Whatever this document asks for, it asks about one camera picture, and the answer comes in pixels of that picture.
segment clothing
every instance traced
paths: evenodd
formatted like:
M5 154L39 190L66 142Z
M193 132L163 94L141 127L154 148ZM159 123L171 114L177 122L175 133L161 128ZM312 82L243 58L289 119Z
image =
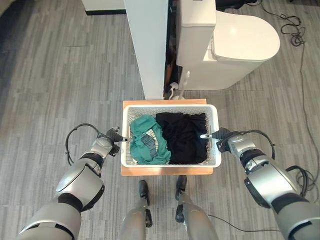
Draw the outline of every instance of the clothing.
M207 159L206 114L163 112L155 116L171 151L169 164L199 164Z
M143 115L131 124L130 153L139 164L166 164L171 157L162 129L151 115Z

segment robot leg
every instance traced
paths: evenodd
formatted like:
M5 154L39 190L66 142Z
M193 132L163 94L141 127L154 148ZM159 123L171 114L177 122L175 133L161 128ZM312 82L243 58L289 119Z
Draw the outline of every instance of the robot leg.
M140 200L137 207L131 209L125 216L118 240L145 240L146 239L146 227L152 226L152 218L149 205L149 190L146 181L141 180L139 182Z
M175 220L184 223L190 240L218 240L218 235L208 215L184 193L187 177L179 176L177 181L178 207Z

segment toilet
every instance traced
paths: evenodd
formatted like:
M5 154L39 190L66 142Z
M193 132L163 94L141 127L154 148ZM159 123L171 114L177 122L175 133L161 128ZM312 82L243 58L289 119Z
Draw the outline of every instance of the toilet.
M187 71L185 90L229 88L280 48L276 30L259 17L216 11L215 0L177 2L179 88Z

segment cable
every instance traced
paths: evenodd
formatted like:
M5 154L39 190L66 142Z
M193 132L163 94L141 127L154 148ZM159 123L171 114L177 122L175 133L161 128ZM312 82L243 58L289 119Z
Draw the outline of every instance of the cable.
M78 128L79 127L82 127L82 126L88 126L88 127L91 127L91 128L93 128L95 131L96 131L96 137L98 137L99 135L103 135L103 133L101 133L95 126L93 126L93 125L91 125L91 124L89 124L89 123L81 123L81 124L79 124L78 126L76 126L76 127L74 127L69 133L68 133L68 135L66 136L66 138L65 138L65 154L66 154L66 160L68 161L68 163L69 163L69 165L71 166L73 163L74 163L74 161L72 160L72 158L71 158L71 156L70 156L70 151L69 151L69 137L70 137L70 135L74 132L74 131L76 131L76 130L78 130Z
M318 189L317 184L315 183L315 177L308 170L305 170L305 173L307 175L308 181L311 181L311 183L306 186L306 192L312 191L313 189L316 190L316 194L315 194L316 197L315 197L315 200L313 201L314 203L316 203L318 201L318 199L319 199L319 189ZM295 180L298 183L298 185L301 188L303 188L304 187L304 181L302 182L302 184L300 183L301 179L303 179L303 175L300 175L300 174L301 174L301 172L298 172L295 175Z
M241 231L241 232L245 232L245 233L280 232L280 230L278 230L278 229L243 230L243 229L241 229L241 228L239 228L239 227L236 227L235 225L231 224L230 222L228 222L228 221L226 221L226 220L224 220L224 219L222 219L222 218L220 218L220 217L218 217L218 216L214 216L214 215L211 215L211 214L208 214L208 216L213 217L213 218L215 218L215 219L219 219L219 220L225 222L226 224L229 224L231 227L233 227L233 228L235 228L235 229L237 229L237 230L239 230L239 231Z
M249 134L249 133L256 133L256 134L260 134L262 136L264 136L266 139L268 139L268 142L271 146L272 149L272 156L271 158L274 160L276 159L276 151L275 151L275 145L273 144L273 142L271 141L270 137L263 131L257 130L257 129L252 129L252 130L248 130L248 131L241 131L240 133L244 134Z
M286 169L286 171L290 172L290 171L292 171L294 169L300 170L300 173L302 174L303 184L301 186L302 190L301 190L300 196L304 198L306 196L306 194L307 194L307 190L308 190L308 186L309 186L309 178L308 178L308 175L307 175L307 171L304 170L302 167L297 166L297 165L293 165L293 166L288 167Z
M314 180L311 183L311 185L313 185L313 184L316 183L316 181L319 178L319 173L320 173L320 170L319 170L319 168L320 168L320 154L319 154L319 149L317 148L315 139L311 134L309 121L308 121L308 115L307 115L307 111L306 111L306 104L305 104L305 78L304 78L304 74L303 74L304 55L305 55L305 44L303 44L303 46L302 46L301 63L300 63L300 76L301 76L302 109L303 109L303 114L304 114L304 120L305 120L305 123L306 123L306 130L307 130L308 135L310 137L312 146L315 149L316 162L317 162L316 174L315 174Z
M171 94L169 96L169 100L171 100L174 95L174 88L173 87L170 88L170 92L171 92Z
M283 13L278 15L278 14L272 13L270 11L267 11L265 9L264 5L262 4L262 2L263 2L263 0L261 0L260 5L261 5L263 11L265 11L266 13L268 13L270 15L276 16L282 20L289 22L287 24L284 24L280 30L281 30L281 33L284 35L291 35L291 44L295 47L299 47L300 45L303 45L305 43L303 36L306 32L306 28L304 26L299 27L301 25L300 18L295 15L286 16ZM284 28L287 28L287 27L293 27L295 29L295 31L284 31Z

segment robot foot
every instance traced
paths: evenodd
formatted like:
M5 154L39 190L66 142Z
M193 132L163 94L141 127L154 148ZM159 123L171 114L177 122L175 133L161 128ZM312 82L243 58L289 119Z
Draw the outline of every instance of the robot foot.
M179 175L175 186L176 186L175 199L177 201L179 201L179 194L186 190L187 176L186 175Z
M140 198L145 198L148 206L150 205L150 200L149 200L149 188L148 184L145 180L140 180L138 183L138 190L140 194Z
M185 221L185 216L183 214L184 206L178 205L175 212L175 220L177 223L183 223Z

